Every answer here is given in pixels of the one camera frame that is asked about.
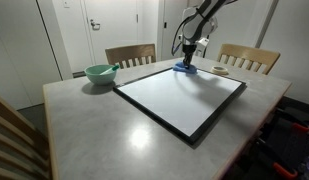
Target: chair back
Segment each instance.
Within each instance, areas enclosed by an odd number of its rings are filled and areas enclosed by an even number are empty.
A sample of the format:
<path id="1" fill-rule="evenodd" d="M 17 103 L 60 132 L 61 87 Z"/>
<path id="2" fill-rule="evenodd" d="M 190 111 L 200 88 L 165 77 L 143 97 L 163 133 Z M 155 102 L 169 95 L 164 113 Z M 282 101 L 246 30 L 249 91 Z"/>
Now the chair back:
<path id="1" fill-rule="evenodd" d="M 0 179 L 50 179 L 48 140 L 0 98 Z"/>
<path id="2" fill-rule="evenodd" d="M 265 65 L 262 73 L 267 75 L 280 57 L 280 53 L 234 44 L 223 44 L 217 61 L 221 62 L 223 56 L 225 56 L 223 61 L 225 64 L 230 63 L 232 66 L 242 68 L 243 64 L 247 62 L 246 69 L 254 72 L 258 72 L 260 67 Z"/>
<path id="3" fill-rule="evenodd" d="M 108 63 L 111 65 L 119 64 L 120 68 L 131 67 L 156 62 L 155 45 L 141 44 L 105 49 Z"/>

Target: green bowl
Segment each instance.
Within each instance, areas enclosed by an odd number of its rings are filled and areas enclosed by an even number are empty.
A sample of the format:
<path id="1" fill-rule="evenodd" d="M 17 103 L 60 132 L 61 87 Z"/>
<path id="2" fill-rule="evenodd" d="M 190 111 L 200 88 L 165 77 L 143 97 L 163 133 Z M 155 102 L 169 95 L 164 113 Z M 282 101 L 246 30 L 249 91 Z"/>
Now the green bowl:
<path id="1" fill-rule="evenodd" d="M 107 84 L 110 84 L 114 80 L 116 76 L 116 71 L 109 73 L 109 74 L 104 74 L 104 75 L 100 75 L 100 74 L 112 67 L 114 66 L 113 65 L 96 65 L 96 66 L 91 66 L 91 67 L 86 68 L 84 72 L 87 78 L 92 83 L 96 85 L 107 85 Z"/>

